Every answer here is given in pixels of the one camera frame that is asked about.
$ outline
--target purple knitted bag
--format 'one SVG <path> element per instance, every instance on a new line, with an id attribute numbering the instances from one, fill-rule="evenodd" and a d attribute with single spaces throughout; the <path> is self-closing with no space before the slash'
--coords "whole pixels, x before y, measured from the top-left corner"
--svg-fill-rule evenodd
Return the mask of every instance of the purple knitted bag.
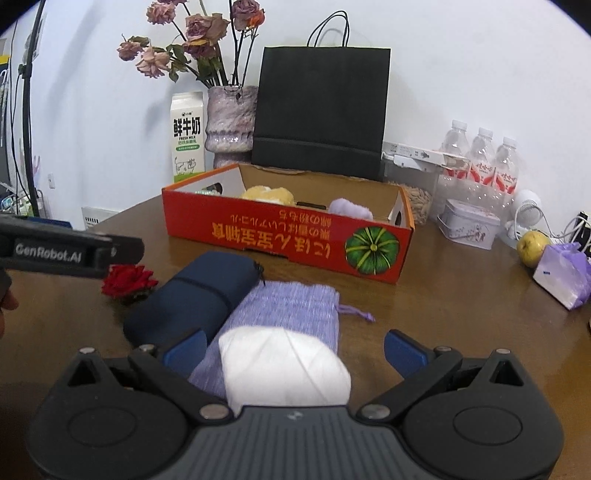
<path id="1" fill-rule="evenodd" d="M 336 353 L 339 312 L 360 314 L 356 309 L 339 307 L 339 293 L 332 287 L 297 282 L 259 283 L 228 317 L 189 381 L 205 392 L 226 397 L 218 340 L 228 330 L 243 325 L 283 327 L 313 335 Z M 371 315 L 364 317 L 374 321 Z"/>

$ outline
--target bag handle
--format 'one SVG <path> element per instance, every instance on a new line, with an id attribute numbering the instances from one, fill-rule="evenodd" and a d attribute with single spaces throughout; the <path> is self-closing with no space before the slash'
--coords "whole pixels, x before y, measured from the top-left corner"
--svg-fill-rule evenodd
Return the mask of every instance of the bag handle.
<path id="1" fill-rule="evenodd" d="M 320 23 L 320 25 L 318 25 L 314 29 L 314 31 L 310 34 L 310 36 L 308 38 L 308 42 L 306 42 L 306 47 L 310 46 L 310 41 L 312 40 L 312 37 L 314 36 L 314 34 L 316 32 L 318 32 L 318 34 L 316 35 L 316 41 L 314 42 L 314 46 L 317 46 L 318 42 L 320 40 L 320 35 L 322 35 L 322 31 L 324 30 L 326 24 L 328 22 L 330 22 L 333 18 L 336 18 L 336 17 L 341 17 L 341 18 L 345 19 L 345 30 L 343 32 L 343 42 L 342 42 L 341 46 L 347 47 L 349 45 L 350 25 L 349 25 L 349 16 L 347 15 L 347 12 L 345 10 L 337 10 L 332 15 L 329 15 L 325 20 L 323 20 Z"/>

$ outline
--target pear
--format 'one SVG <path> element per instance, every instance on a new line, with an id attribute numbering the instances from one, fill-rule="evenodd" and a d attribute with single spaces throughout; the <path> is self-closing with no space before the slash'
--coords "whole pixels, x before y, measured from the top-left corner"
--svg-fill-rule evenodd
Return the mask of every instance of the pear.
<path id="1" fill-rule="evenodd" d="M 542 258 L 544 248 L 551 243 L 547 235 L 530 230 L 517 242 L 517 253 L 526 267 L 535 268 Z"/>

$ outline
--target white bag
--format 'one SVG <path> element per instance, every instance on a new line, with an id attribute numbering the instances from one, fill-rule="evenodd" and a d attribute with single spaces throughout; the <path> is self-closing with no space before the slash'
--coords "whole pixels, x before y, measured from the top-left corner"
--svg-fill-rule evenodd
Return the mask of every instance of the white bag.
<path id="1" fill-rule="evenodd" d="M 343 362 L 314 336 L 281 327 L 243 326 L 219 339 L 230 408 L 243 405 L 345 405 L 351 377 Z"/>

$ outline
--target white box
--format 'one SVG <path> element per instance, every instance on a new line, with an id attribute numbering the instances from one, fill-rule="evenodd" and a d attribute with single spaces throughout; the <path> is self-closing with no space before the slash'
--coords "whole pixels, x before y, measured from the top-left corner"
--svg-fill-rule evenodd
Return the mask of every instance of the white box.
<path id="1" fill-rule="evenodd" d="M 174 182 L 205 171 L 203 93 L 173 95 L 170 138 Z"/>
<path id="2" fill-rule="evenodd" d="M 458 200 L 448 200 L 437 217 L 439 228 L 453 242 L 490 250 L 501 220 L 491 212 Z"/>
<path id="3" fill-rule="evenodd" d="M 465 157 L 461 157 L 459 155 L 436 152 L 426 148 L 409 147 L 408 145 L 403 145 L 402 143 L 383 142 L 382 156 L 387 160 L 395 161 L 395 155 L 412 158 L 413 160 L 430 163 L 439 167 L 453 167 L 456 165 L 460 166 L 467 162 Z"/>

